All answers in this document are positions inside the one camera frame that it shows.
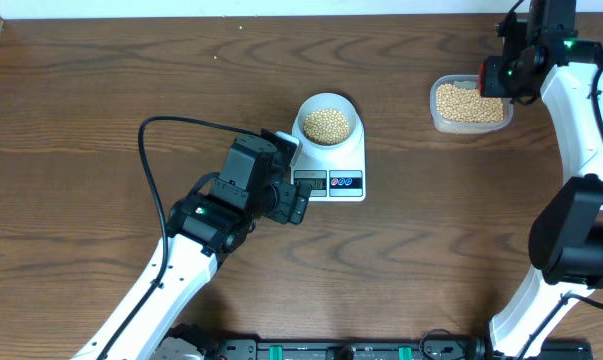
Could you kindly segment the red plastic measuring scoop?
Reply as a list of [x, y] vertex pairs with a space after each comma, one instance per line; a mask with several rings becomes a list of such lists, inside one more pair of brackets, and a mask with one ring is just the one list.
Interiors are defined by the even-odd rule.
[[486, 63], [485, 61], [481, 64], [480, 66], [480, 72], [479, 72], [479, 82], [478, 82], [478, 90], [480, 93], [480, 96], [484, 97], [485, 96], [485, 74], [486, 74]]

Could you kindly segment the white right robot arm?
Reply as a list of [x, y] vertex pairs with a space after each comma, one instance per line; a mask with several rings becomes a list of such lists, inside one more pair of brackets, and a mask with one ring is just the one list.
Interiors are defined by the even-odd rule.
[[603, 288], [603, 46], [579, 38], [576, 4], [532, 0], [528, 16], [509, 11], [497, 24], [499, 56], [483, 61], [479, 90], [547, 107], [559, 146], [563, 186], [534, 221], [531, 267], [489, 322], [470, 359], [536, 359], [545, 339], [577, 303], [599, 304]]

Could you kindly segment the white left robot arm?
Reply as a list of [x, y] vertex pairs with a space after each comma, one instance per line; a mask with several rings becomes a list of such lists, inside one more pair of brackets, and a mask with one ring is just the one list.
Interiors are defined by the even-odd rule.
[[149, 263], [76, 358], [151, 358], [257, 219], [300, 224], [310, 188], [285, 178], [301, 149], [301, 141], [284, 132], [238, 135], [222, 170], [204, 175], [174, 204]]

